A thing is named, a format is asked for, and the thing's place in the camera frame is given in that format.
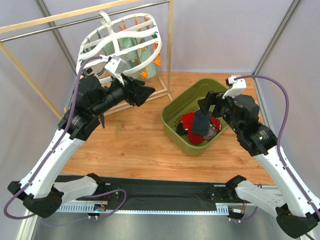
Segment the white round clip hanger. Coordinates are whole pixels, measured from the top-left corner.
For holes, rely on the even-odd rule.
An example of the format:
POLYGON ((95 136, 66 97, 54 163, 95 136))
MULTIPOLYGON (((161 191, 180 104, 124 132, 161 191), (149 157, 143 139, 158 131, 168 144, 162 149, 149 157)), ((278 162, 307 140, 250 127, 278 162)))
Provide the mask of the white round clip hanger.
MULTIPOLYGON (((76 61, 76 70, 80 70, 84 60, 104 55, 116 55, 126 61, 124 74, 135 79, 145 79, 138 75, 138 71, 145 67, 149 60, 135 66, 132 62, 135 51, 144 46, 152 45, 155 70, 161 65, 160 51, 162 39, 155 18, 147 13, 134 13, 112 20, 109 15, 100 11, 101 25, 89 33, 82 41, 76 61)), ((93 60, 85 65, 86 68, 102 63, 101 59, 93 60)))

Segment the red panda sock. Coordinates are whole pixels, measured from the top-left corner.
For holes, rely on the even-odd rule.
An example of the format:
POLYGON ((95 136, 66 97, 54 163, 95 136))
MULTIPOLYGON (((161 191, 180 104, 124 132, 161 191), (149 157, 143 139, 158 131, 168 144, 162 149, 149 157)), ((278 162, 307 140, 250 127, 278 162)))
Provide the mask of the red panda sock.
POLYGON ((215 129, 217 133, 219 133, 222 130, 222 123, 220 122, 219 119, 213 116, 210 117, 210 124, 212 125, 212 127, 215 129))

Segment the grey sock red stripes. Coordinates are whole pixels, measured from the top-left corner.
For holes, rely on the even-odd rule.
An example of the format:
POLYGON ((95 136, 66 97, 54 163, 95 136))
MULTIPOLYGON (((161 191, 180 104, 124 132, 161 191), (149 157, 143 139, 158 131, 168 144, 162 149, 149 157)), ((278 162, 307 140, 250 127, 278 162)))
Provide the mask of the grey sock red stripes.
POLYGON ((207 134, 203 137, 204 140, 207 141, 211 141, 213 138, 216 137, 216 135, 218 134, 218 131, 213 127, 213 126, 209 126, 208 127, 208 132, 207 134))

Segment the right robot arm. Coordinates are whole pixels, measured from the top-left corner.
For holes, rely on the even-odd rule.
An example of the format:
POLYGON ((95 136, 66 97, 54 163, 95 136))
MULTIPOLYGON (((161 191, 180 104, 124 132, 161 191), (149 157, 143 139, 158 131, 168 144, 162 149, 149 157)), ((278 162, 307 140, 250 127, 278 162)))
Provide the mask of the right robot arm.
POLYGON ((240 146, 263 166, 281 193, 276 196, 237 175, 225 184, 233 195, 270 214, 293 239, 313 230, 320 218, 312 203, 318 207, 320 200, 307 200, 294 181, 297 174, 289 169, 289 161, 280 160, 285 157, 284 151, 277 149, 277 137, 273 131, 259 122, 260 108, 253 97, 243 94, 234 98, 223 97, 221 92, 209 91, 204 99, 198 101, 198 105, 202 115, 214 106, 212 116, 222 118, 230 126, 240 146))

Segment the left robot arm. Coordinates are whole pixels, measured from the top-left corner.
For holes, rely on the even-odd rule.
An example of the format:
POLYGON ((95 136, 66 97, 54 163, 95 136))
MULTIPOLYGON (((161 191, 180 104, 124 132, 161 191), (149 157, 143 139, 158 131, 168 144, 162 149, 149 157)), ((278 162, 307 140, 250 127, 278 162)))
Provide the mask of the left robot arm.
POLYGON ((83 77, 77 85, 76 102, 58 124, 52 142, 21 181, 12 181, 7 189, 23 205, 42 218, 53 215, 67 202, 89 196, 97 197, 107 191, 106 182, 94 173, 68 182, 56 179, 76 150, 84 144, 100 125, 100 117, 122 101, 141 106, 155 92, 153 87, 133 77, 113 79, 110 87, 103 87, 95 76, 83 77))

